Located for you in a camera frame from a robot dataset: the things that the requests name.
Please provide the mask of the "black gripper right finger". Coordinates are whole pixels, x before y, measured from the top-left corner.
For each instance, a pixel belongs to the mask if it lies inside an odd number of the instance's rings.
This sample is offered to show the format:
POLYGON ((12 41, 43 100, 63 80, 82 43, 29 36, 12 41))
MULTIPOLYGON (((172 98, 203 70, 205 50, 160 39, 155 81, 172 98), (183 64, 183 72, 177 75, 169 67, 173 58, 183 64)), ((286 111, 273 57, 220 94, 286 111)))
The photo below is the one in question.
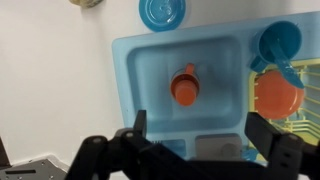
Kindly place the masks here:
POLYGON ((281 157, 282 133, 258 113, 247 113, 245 135, 266 160, 281 157))

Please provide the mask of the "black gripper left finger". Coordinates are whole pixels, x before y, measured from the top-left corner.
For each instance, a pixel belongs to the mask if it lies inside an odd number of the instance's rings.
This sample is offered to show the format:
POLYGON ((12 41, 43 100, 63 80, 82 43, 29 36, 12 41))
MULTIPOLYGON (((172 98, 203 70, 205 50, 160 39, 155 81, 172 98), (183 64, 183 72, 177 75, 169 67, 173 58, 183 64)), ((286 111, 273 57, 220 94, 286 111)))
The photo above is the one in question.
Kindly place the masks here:
POLYGON ((145 137, 147 132, 147 111, 139 110, 137 112, 133 129, 141 136, 145 137))

